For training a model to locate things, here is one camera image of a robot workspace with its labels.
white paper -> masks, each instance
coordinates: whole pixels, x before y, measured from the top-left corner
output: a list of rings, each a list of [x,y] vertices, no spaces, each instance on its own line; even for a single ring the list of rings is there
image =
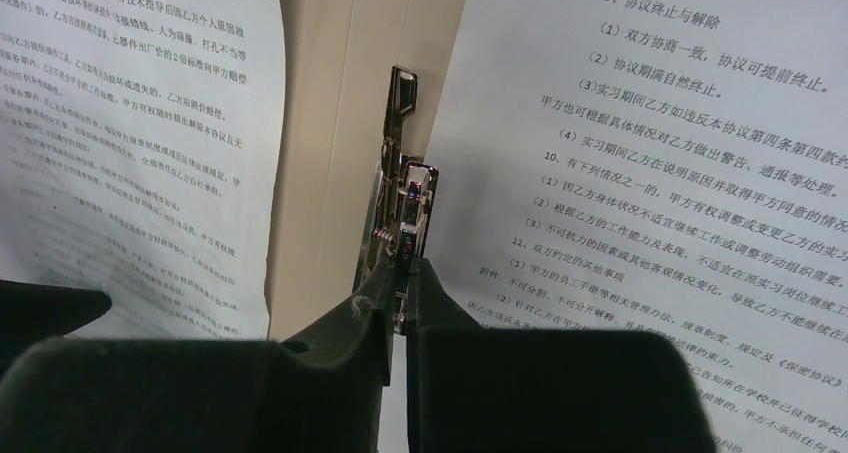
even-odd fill
[[[723,451],[848,451],[846,20],[468,0],[427,153],[446,290],[495,327],[663,332]]]
[[[0,278],[264,338],[284,65],[279,0],[0,0]]]

